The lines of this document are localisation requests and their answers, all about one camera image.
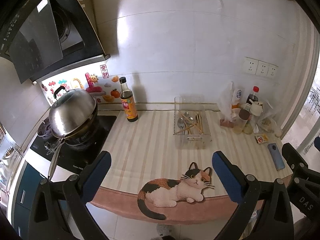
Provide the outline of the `blue kitchen cabinet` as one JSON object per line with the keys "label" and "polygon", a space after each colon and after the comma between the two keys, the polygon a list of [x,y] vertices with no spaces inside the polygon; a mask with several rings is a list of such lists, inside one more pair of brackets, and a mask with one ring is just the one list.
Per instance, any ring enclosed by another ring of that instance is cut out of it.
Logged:
{"label": "blue kitchen cabinet", "polygon": [[11,208],[11,223],[21,239],[28,239],[29,217],[35,193],[41,179],[47,177],[48,167],[25,161],[18,172]]}

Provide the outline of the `blue smartphone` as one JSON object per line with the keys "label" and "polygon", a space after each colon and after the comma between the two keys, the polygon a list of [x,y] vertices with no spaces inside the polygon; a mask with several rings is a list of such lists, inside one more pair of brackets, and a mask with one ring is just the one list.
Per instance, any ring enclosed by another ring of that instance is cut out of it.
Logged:
{"label": "blue smartphone", "polygon": [[279,148],[276,145],[276,143],[268,144],[267,147],[268,147],[268,150],[269,150],[271,157],[273,159],[276,170],[280,171],[280,170],[284,169],[285,164],[283,162],[281,153],[280,153]]}

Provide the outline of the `small red white box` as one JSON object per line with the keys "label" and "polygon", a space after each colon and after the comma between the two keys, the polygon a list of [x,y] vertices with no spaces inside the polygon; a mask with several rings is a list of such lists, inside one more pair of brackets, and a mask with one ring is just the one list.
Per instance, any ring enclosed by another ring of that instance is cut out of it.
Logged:
{"label": "small red white box", "polygon": [[266,134],[257,134],[254,136],[257,144],[264,144],[269,142],[268,136]]}

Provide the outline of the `black induction cooktop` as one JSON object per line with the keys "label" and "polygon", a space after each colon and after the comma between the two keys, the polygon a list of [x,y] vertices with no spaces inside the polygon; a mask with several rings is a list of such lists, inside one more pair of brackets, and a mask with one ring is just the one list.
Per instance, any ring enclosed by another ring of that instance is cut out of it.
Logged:
{"label": "black induction cooktop", "polygon": [[[86,134],[78,138],[67,139],[60,149],[57,166],[80,174],[99,155],[116,118],[114,115],[99,115]],[[30,149],[51,161],[54,153],[49,150],[57,142],[58,139],[52,134],[49,119],[46,118],[42,121]]]}

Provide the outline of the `white lid jar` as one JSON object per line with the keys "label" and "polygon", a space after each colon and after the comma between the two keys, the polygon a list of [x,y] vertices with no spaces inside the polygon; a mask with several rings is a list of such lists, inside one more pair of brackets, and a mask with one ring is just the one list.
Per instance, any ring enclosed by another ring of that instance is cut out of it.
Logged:
{"label": "white lid jar", "polygon": [[252,128],[255,128],[262,112],[263,112],[263,103],[260,101],[253,102],[250,108],[250,113],[251,113],[250,124]]}

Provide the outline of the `brown lid spice jar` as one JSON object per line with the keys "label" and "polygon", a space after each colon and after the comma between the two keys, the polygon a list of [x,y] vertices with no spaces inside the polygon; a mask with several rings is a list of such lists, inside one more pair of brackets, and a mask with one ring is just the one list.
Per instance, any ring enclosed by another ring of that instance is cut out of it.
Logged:
{"label": "brown lid spice jar", "polygon": [[242,130],[244,129],[248,119],[250,116],[250,112],[245,109],[241,109],[238,116],[236,117],[234,127],[233,127],[233,132],[235,134],[240,134]]}

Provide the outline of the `red cap dark bottle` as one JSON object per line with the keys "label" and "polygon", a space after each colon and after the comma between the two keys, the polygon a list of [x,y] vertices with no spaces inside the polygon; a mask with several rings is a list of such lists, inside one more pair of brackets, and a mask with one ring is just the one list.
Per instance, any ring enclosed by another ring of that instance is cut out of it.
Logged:
{"label": "red cap dark bottle", "polygon": [[251,105],[253,102],[259,101],[259,99],[257,97],[258,92],[259,92],[259,87],[254,86],[252,89],[252,92],[247,97],[246,103]]}

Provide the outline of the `striped cat print mat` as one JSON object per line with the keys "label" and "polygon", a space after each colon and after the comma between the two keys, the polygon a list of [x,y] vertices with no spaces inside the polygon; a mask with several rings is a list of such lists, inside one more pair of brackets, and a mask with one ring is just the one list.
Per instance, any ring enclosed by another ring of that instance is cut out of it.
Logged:
{"label": "striped cat print mat", "polygon": [[276,169],[267,144],[258,144],[254,135],[221,127],[218,112],[207,111],[206,115],[210,143],[200,150],[180,150],[175,146],[174,112],[141,111],[136,122],[119,113],[103,146],[112,156],[112,165],[92,204],[125,218],[147,220],[137,205],[144,184],[156,178],[179,179],[193,162],[207,168],[216,151],[260,181],[281,178],[289,182],[290,168]]}

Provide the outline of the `blue label salt bag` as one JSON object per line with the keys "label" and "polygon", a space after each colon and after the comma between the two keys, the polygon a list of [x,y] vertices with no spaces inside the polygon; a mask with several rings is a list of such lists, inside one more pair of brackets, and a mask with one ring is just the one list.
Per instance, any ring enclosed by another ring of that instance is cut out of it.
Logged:
{"label": "blue label salt bag", "polygon": [[242,98],[242,89],[236,88],[233,91],[233,96],[232,96],[232,100],[231,100],[232,109],[240,107],[241,98]]}

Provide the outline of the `grey slipper left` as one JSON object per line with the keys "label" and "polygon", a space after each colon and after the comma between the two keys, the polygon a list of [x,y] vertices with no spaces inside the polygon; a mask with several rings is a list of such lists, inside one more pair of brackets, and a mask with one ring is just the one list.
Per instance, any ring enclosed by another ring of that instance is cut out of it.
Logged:
{"label": "grey slipper left", "polygon": [[172,236],[173,228],[170,225],[157,224],[157,232],[160,237]]}

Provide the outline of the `white plastic bag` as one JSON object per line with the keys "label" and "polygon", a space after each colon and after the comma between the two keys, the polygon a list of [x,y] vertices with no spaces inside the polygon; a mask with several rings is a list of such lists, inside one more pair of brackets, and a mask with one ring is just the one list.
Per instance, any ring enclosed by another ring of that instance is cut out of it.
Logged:
{"label": "white plastic bag", "polygon": [[217,106],[223,115],[223,117],[228,120],[232,121],[232,97],[233,97],[233,82],[229,81],[226,87],[221,92]]}

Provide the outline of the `clear plastic tray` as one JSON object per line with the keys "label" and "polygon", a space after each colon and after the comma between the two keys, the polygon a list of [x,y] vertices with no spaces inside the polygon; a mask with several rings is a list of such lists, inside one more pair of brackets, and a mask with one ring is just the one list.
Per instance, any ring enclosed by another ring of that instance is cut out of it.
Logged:
{"label": "clear plastic tray", "polygon": [[212,136],[199,97],[175,97],[173,137],[179,150],[204,150],[209,147]]}

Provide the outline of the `soy sauce bottle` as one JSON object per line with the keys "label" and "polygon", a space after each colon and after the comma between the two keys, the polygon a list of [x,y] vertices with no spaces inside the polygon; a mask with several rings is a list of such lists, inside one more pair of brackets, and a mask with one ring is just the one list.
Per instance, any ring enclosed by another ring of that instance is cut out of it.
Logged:
{"label": "soy sauce bottle", "polygon": [[119,82],[121,88],[120,98],[126,118],[129,122],[135,122],[138,120],[138,113],[133,97],[133,92],[127,85],[126,77],[121,77],[119,79]]}

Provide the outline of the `black range hood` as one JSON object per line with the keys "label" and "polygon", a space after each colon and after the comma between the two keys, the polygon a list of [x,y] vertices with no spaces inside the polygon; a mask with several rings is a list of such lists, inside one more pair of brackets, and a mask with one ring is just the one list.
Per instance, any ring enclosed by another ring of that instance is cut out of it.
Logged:
{"label": "black range hood", "polygon": [[1,57],[19,81],[42,81],[108,60],[93,0],[1,0]]}

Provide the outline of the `white wall socket panel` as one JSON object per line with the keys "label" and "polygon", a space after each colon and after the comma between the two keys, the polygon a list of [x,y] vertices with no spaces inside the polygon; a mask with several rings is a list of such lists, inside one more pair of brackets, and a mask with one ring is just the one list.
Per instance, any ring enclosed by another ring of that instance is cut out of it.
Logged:
{"label": "white wall socket panel", "polygon": [[242,71],[246,74],[274,79],[278,72],[278,66],[264,61],[245,57]]}

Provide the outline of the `colourful wall stickers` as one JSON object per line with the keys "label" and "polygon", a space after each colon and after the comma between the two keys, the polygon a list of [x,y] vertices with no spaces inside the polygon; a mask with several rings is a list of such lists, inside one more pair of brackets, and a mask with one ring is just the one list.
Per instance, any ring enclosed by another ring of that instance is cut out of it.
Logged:
{"label": "colourful wall stickers", "polygon": [[119,76],[112,75],[106,62],[98,62],[49,77],[40,82],[48,103],[52,105],[68,90],[87,91],[97,103],[120,103]]}

